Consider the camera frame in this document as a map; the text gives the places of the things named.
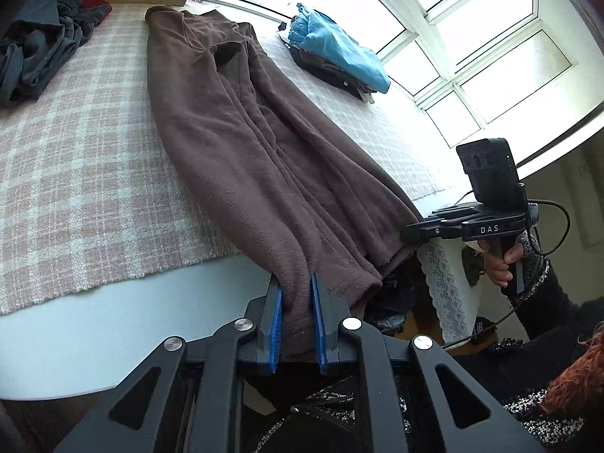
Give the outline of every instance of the person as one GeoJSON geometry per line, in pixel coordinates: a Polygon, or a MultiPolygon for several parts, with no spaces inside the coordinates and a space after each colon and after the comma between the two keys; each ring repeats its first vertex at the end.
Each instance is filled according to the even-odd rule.
{"type": "MultiPolygon", "coordinates": [[[[486,274],[497,286],[507,286],[512,279],[509,265],[522,261],[526,290],[510,304],[518,307],[516,314],[530,341],[503,339],[455,360],[548,451],[603,451],[599,429],[604,424],[604,298],[582,305],[571,302],[552,263],[535,253],[526,233],[503,260],[489,251],[487,241],[479,245],[485,250],[486,274]]],[[[538,247],[535,239],[533,245],[538,247]]],[[[316,393],[312,399],[321,406],[314,418],[307,406],[293,407],[298,414],[280,416],[251,451],[337,453],[354,448],[352,435],[327,426],[333,419],[352,425],[351,410],[346,413],[342,402],[351,398],[351,390],[341,382],[316,393]],[[326,437],[333,441],[326,444],[326,437]]]]}

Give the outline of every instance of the red fabric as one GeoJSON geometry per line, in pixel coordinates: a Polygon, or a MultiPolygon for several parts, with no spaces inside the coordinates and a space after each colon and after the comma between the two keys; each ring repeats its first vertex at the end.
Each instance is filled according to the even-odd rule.
{"type": "Polygon", "coordinates": [[[103,18],[99,20],[99,23],[101,23],[105,20],[107,15],[111,13],[111,10],[113,10],[109,2],[106,2],[105,0],[82,0],[82,2],[80,3],[80,8],[94,8],[100,5],[109,5],[109,8],[105,12],[105,15],[103,15],[103,18]]]}

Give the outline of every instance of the device handle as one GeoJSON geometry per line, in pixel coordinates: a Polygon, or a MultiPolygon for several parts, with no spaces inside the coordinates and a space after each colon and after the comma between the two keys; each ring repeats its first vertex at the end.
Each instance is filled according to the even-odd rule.
{"type": "MultiPolygon", "coordinates": [[[[489,240],[491,252],[493,252],[493,255],[496,257],[503,258],[505,253],[516,245],[516,239],[516,235],[493,237],[489,240]]],[[[512,273],[512,280],[508,281],[507,287],[501,288],[501,294],[508,298],[514,298],[524,291],[522,261],[519,260],[515,264],[511,264],[508,270],[512,273]]]]}

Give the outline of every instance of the plaid blanket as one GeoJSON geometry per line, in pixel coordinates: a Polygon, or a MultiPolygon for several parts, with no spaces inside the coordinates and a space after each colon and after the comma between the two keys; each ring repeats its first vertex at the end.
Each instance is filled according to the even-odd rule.
{"type": "Polygon", "coordinates": [[[0,110],[0,314],[237,252],[158,137],[148,7],[114,7],[37,102],[0,110]]]}

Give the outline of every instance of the triangular cutout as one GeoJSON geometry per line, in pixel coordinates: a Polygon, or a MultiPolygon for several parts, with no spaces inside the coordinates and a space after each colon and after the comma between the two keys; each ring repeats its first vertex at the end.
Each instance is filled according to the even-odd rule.
{"type": "Polygon", "coordinates": [[[161,368],[151,368],[110,410],[109,419],[132,430],[140,429],[159,375],[161,368]]]}
{"type": "Polygon", "coordinates": [[[436,366],[455,425],[464,429],[490,417],[489,409],[444,365],[436,366]]]}

